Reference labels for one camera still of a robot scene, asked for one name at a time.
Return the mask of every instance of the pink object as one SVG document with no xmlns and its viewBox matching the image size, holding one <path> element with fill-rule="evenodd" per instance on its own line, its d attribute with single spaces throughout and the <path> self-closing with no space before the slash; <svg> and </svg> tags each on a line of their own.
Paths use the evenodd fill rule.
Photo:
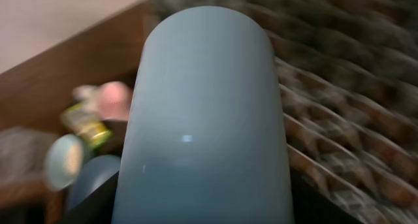
<svg viewBox="0 0 418 224">
<path fill-rule="evenodd" d="M 122 82 L 109 82 L 97 92 L 97 113 L 103 120 L 127 121 L 133 92 Z"/>
</svg>

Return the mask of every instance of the brown wooden surface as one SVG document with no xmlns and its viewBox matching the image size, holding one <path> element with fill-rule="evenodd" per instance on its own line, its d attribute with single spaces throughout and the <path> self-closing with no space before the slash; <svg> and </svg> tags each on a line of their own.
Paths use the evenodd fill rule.
<svg viewBox="0 0 418 224">
<path fill-rule="evenodd" d="M 73 88 L 137 70 L 151 17 L 149 2 L 133 6 L 0 74 L 0 130 L 62 133 L 59 114 L 72 103 Z"/>
</svg>

